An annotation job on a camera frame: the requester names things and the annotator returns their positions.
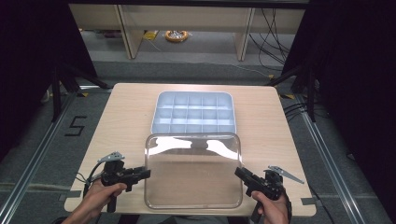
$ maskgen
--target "cable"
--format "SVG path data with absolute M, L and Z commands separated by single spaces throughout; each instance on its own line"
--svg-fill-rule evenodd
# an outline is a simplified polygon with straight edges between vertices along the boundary
M 289 105 L 289 106 L 286 106 L 285 108 L 283 108 L 283 110 L 287 110 L 287 109 L 292 108 L 292 107 L 297 106 L 297 105 L 306 105 L 306 104 L 307 103 L 299 103 L 299 104 L 295 104 L 295 105 Z
M 257 47 L 260 51 L 262 51 L 262 52 L 268 54 L 268 56 L 270 56 L 271 58 L 273 58 L 274 60 L 276 60 L 276 61 L 279 62 L 279 63 L 282 63 L 282 64 L 285 63 L 284 61 L 282 61 L 281 59 L 279 59 L 278 57 L 276 57 L 275 54 L 271 53 L 270 51 L 268 51 L 267 49 L 265 49 L 265 48 L 263 47 L 263 45 L 264 45 L 265 42 L 262 42 L 262 44 L 259 45 L 259 44 L 257 43 L 257 41 L 253 38 L 253 36 L 252 36 L 251 34 L 249 34 L 249 36 L 250 36 L 251 40 L 253 40 L 253 43 L 256 45 L 256 47 Z
M 163 52 L 160 48 L 158 48 L 157 46 L 155 46 L 154 43 L 152 43 L 151 40 L 144 39 L 144 41 L 148 41 L 148 42 L 152 45 L 152 47 L 154 47 L 155 49 L 157 49 L 159 52 Z M 172 60 L 172 59 L 169 59 L 169 58 L 167 58 L 167 57 L 164 57 L 164 58 L 165 58 L 166 60 L 169 60 L 170 62 L 176 62 L 176 63 L 190 63 L 190 62 L 186 62 L 186 61 Z M 207 64 L 218 65 L 217 63 L 208 63 L 208 62 L 198 62 L 198 63 L 207 63 Z M 254 69 L 244 68 L 244 67 L 241 67 L 241 66 L 238 66 L 238 65 L 235 65 L 235 64 L 231 64 L 231 63 L 226 63 L 225 65 L 230 65 L 230 66 L 233 66 L 233 67 L 242 69 L 242 70 L 246 70 L 246 71 L 249 71 L 249 72 L 258 73 L 258 74 L 260 74 L 260 75 L 262 75 L 262 76 L 264 76 L 264 77 L 268 77 L 268 75 L 265 75 L 264 73 L 262 73 L 262 72 L 260 72 L 260 71 L 257 71 L 257 70 L 254 70 Z
M 268 34 L 267 34 L 267 37 L 268 37 L 269 34 L 271 34 L 272 37 L 274 38 L 274 40 L 276 41 L 276 43 L 277 43 L 277 45 L 278 45 L 278 48 L 275 47 L 275 46 L 273 46 L 273 45 L 271 45 L 271 44 L 269 44 L 269 43 L 266 41 L 267 37 L 265 37 L 264 41 L 265 41 L 268 45 L 270 45 L 271 47 L 273 47 L 274 49 L 278 49 L 278 50 L 280 51 L 280 54 L 282 55 L 283 59 L 286 60 L 286 55 L 285 55 L 283 49 L 286 49 L 287 52 L 289 52 L 290 50 L 289 50 L 288 48 L 286 48 L 285 46 L 283 46 L 283 45 L 280 43 L 279 37 L 277 36 L 277 28 L 276 28 L 276 9 L 273 8 L 273 20 L 272 20 L 272 22 L 271 22 L 271 25 L 270 25 L 270 22 L 267 20 L 267 17 L 265 16 L 265 13 L 264 13 L 263 8 L 262 8 L 262 15 L 264 16 L 265 21 L 266 21 L 266 23 L 267 23 L 267 25 L 268 25 L 268 29 L 269 29 Z
M 287 117 L 292 116 L 290 119 L 288 119 L 288 123 L 289 123 L 292 119 L 294 119 L 295 117 L 297 117 L 297 115 L 301 115 L 301 114 L 303 114 L 304 112 L 307 112 L 307 110 L 299 111 L 299 112 L 296 112 L 296 113 L 294 113 L 294 114 L 292 114 L 292 115 L 287 116 Z
M 80 176 L 82 177 L 82 179 L 76 177 L 77 180 L 79 180 L 80 182 L 83 182 L 83 183 L 87 183 L 87 179 L 84 177 L 84 175 L 82 175 L 82 174 L 79 173 L 79 172 L 77 172 L 77 173 L 75 173 L 75 174 L 76 174 L 76 175 L 80 175 Z
M 317 193 L 314 191 L 314 189 L 309 184 L 308 184 L 308 187 L 312 190 L 312 192 L 315 194 L 315 196 L 318 198 L 318 200 L 320 200 L 320 202 L 322 203 L 322 206 L 324 208 L 324 211 L 329 216 L 329 219 L 332 222 L 332 224 L 334 224 L 334 219 L 332 219 L 332 215 L 330 215 L 330 212 L 329 212 L 329 210 L 327 210 L 327 207 L 324 205 L 323 201 L 320 199 L 320 197 L 317 195 Z
M 85 195 L 88 192 L 88 189 L 91 186 L 91 182 L 92 182 L 92 176 L 95 173 L 96 169 L 99 167 L 99 165 L 102 164 L 102 161 L 96 163 L 95 167 L 93 167 L 90 176 L 88 176 L 88 179 L 85 181 L 85 185 L 84 185 L 84 191 L 82 192 L 82 197 L 85 197 Z
M 290 109 L 289 111 L 286 111 L 286 112 L 285 112 L 285 116 L 287 117 L 288 114 L 289 114 L 290 112 L 292 112 L 292 111 L 294 111 L 294 110 L 297 110 L 297 109 L 302 109 L 302 108 L 305 108 L 305 105 L 300 105 L 300 106 L 298 106 L 298 107 L 295 107 L 295 108 L 293 108 L 293 109 Z

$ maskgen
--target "gray floor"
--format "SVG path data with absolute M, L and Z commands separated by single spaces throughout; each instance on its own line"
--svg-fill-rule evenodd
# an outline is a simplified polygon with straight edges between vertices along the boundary
M 258 49 L 251 40 L 248 43 L 246 59 L 243 62 L 238 62 L 233 47 L 232 34 L 191 32 L 189 39 L 175 44 L 167 42 L 161 32 L 155 41 L 145 40 L 142 42 L 134 60 L 127 59 L 120 38 L 104 38 L 91 31 L 85 31 L 82 35 L 99 77 L 110 83 L 143 82 L 146 81 L 145 78 L 158 78 L 158 81 L 161 82 L 167 80 L 175 82 L 175 78 L 183 76 L 183 72 L 187 72 L 186 78 L 183 79 L 186 82 L 216 84 L 227 80 L 210 79 L 210 76 L 213 76 L 210 71 L 222 71 L 223 73 L 226 71 L 225 74 L 230 77 L 243 76 L 243 78 L 251 77 L 252 80 L 255 80 L 246 83 L 246 85 L 262 85 L 269 80 L 269 75 L 277 77 L 279 72 L 263 68 L 259 60 L 266 66 L 281 68 L 279 62 L 268 56 L 261 55 L 259 58 Z M 262 42 L 259 35 L 253 36 L 258 42 Z M 283 45 L 290 47 L 293 35 L 280 35 L 279 39 Z M 277 57 L 282 57 L 278 50 L 271 47 L 268 49 Z M 170 77 L 174 79 L 158 75 L 161 72 L 172 73 Z M 202 79 L 193 79 L 193 76 L 198 76 L 200 73 L 202 73 Z M 291 83 L 292 78 L 279 84 L 277 87 L 279 94 L 289 94 Z M 75 172 L 85 155 L 85 150 L 90 143 L 109 94 L 108 91 L 90 91 L 86 97 L 73 98 L 60 128 L 49 145 L 49 150 L 43 161 L 40 162 L 10 223 L 51 223 L 56 217 L 68 215 L 63 208 L 62 196 L 66 194 L 74 181 Z M 280 101 L 284 107 L 297 103 L 296 100 L 285 97 Z M 366 223 L 391 223 L 360 168 L 354 161 L 346 157 L 347 148 L 332 124 L 332 120 L 328 118 L 322 106 L 317 105 L 315 109 L 321 135 L 330 149 L 337 167 L 342 172 L 346 185 L 352 192 Z M 13 148 L 0 164 L 0 202 L 5 201 L 40 145 L 50 126 L 51 113 L 52 102 L 48 101 L 36 112 L 36 119 L 26 130 L 21 143 Z M 78 120 L 77 123 L 85 128 L 81 136 L 68 137 L 67 133 L 76 131 L 69 128 L 75 116 L 86 117 Z M 313 217 L 294 217 L 291 223 L 331 223 L 325 212 L 325 207 L 329 210 L 335 223 L 351 223 L 328 170 L 318 153 L 317 145 L 305 125 L 303 116 L 301 113 L 296 113 L 295 117 L 292 114 L 292 116 L 288 116 L 288 120 L 307 182 L 321 198 L 324 205 L 318 206 L 318 211 Z M 119 217 L 119 215 L 104 214 L 99 223 L 117 223 Z

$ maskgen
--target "floor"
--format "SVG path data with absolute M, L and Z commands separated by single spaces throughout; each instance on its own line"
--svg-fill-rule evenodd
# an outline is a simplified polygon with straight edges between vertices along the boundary
M 272 36 L 267 41 L 274 47 L 266 45 L 266 48 L 276 57 L 259 53 L 253 41 L 254 39 L 259 45 L 262 44 L 262 37 L 259 34 L 253 34 L 249 39 L 247 54 L 242 62 L 236 59 L 232 34 L 190 32 L 186 41 L 170 43 L 164 39 L 163 32 L 159 32 L 155 40 L 142 41 L 137 57 L 133 60 L 127 58 L 121 38 L 108 38 L 97 31 L 83 31 L 81 34 L 95 63 L 225 65 L 234 70 L 244 72 L 248 70 L 252 75 L 260 75 L 269 80 L 272 74 L 279 75 L 277 70 L 281 69 L 282 62 L 285 60 L 283 54 L 276 48 L 278 44 Z M 278 41 L 287 51 L 293 38 L 294 35 L 279 35 Z M 287 118 L 290 131 L 302 160 L 307 181 L 315 190 L 313 195 L 318 194 L 316 197 L 317 214 L 314 217 L 294 217 L 291 223 L 391 223 L 359 167 L 346 156 L 347 147 L 342 137 L 338 135 L 331 119 L 328 118 L 325 108 L 316 107 L 318 120 L 314 124 L 304 113 L 298 111 L 296 113 L 296 110 L 292 110 L 293 108 L 286 110 L 287 106 L 293 106 L 304 100 L 304 96 L 288 98 L 291 93 L 289 90 L 291 82 L 292 80 L 279 85 L 278 91 L 285 111 L 289 111 Z M 66 121 L 60 123 L 60 127 L 53 127 L 53 123 L 48 122 L 52 112 L 51 101 L 44 103 L 36 112 L 37 119 L 30 124 L 31 128 L 26 131 L 21 144 L 11 150 L 0 164 L 1 202 L 5 203 L 9 199 L 8 195 L 15 190 L 15 183 L 27 185 L 23 198 L 18 201 L 18 208 L 11 211 L 10 223 L 49 223 L 49 220 L 54 220 L 55 217 L 67 216 L 63 210 L 64 202 L 61 198 L 70 188 L 74 175 L 59 174 L 63 174 L 67 166 L 79 167 L 84 156 L 84 148 L 90 142 L 95 129 L 94 125 L 100 118 L 108 96 L 109 92 L 105 91 L 92 93 L 88 103 L 84 102 L 81 97 L 73 96 L 74 101 L 68 105 L 67 99 L 70 95 L 65 92 L 65 106 L 69 106 L 69 111 L 73 112 L 65 115 Z M 92 126 L 86 127 L 88 133 L 82 136 L 79 142 L 58 139 L 58 137 L 64 138 L 64 134 L 70 132 L 68 125 L 78 114 L 89 114 L 91 119 L 89 123 Z M 43 147 L 40 144 L 48 136 L 47 130 L 55 130 L 55 128 L 56 134 L 53 139 L 50 139 L 49 144 L 52 148 L 67 148 L 67 153 L 60 158 L 58 151 L 54 149 L 43 151 L 43 158 L 37 163 L 37 167 L 33 166 L 34 169 L 30 170 L 32 173 L 28 175 L 29 178 L 21 180 L 20 176 L 26 176 L 24 174 L 29 172 L 26 167 L 32 167 L 29 166 L 29 161 L 35 158 L 37 149 Z M 327 163 L 329 158 L 333 161 L 333 165 L 331 162 Z M 344 192 L 349 193 L 351 198 L 341 195 L 340 190 L 345 190 Z M 48 206 L 51 208 L 40 209 L 33 206 L 37 202 L 50 204 Z M 347 207 L 348 203 L 356 203 L 357 206 L 355 209 L 350 209 Z M 104 214 L 99 223 L 117 223 L 119 218 Z

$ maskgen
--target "transparent box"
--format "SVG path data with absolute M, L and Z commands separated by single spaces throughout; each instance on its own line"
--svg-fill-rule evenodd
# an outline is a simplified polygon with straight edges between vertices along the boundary
M 145 202 L 153 209 L 235 208 L 242 202 L 241 146 L 234 133 L 152 134 Z
M 227 92 L 164 91 L 151 133 L 236 133 L 233 97 Z

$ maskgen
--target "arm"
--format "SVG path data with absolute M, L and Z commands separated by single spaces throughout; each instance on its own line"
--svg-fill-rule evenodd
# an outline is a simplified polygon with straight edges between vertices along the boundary
M 94 181 L 80 205 L 63 224 L 88 223 L 92 218 L 99 216 L 103 207 L 110 202 L 111 195 L 117 197 L 125 189 L 125 184 L 119 183 L 105 187 L 100 179 Z
M 253 191 L 251 196 L 262 203 L 262 207 L 259 208 L 259 214 L 265 215 L 264 224 L 289 223 L 287 200 L 284 193 L 276 201 L 268 199 L 259 191 Z

